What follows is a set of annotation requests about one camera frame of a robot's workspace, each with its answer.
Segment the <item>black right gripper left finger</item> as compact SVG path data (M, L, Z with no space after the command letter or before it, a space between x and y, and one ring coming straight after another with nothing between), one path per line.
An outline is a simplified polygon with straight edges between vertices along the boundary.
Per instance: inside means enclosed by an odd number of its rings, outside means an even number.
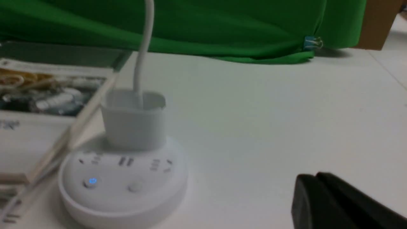
M296 177L291 217L295 229L378 229L361 207L310 174Z

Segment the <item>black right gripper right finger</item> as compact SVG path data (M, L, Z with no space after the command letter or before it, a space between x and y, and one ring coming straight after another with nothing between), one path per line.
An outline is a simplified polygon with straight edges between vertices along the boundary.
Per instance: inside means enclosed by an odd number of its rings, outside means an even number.
M406 229L406 217L391 210L340 177L318 172L316 177L327 187L341 209L359 229Z

